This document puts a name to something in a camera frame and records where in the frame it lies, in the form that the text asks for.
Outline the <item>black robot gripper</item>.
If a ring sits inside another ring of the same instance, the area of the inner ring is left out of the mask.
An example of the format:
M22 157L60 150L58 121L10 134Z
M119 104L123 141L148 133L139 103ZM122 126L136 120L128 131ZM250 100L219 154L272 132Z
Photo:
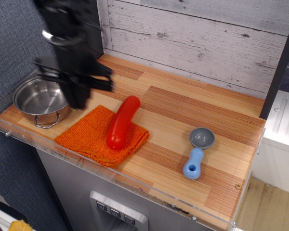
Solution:
M112 70L97 61L104 53L100 39L51 39L49 42L55 56L37 57L34 64L58 73L57 77L46 74L46 79L59 82L72 108L85 108L91 89L113 90Z

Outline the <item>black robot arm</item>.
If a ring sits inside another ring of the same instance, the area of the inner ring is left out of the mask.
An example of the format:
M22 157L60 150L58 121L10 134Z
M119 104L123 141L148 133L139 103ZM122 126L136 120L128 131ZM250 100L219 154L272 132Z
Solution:
M97 2L36 0L34 4L46 24L42 36L55 52L34 60L42 78L58 83L74 109L86 107L91 89L112 91L113 71L98 62L104 51Z

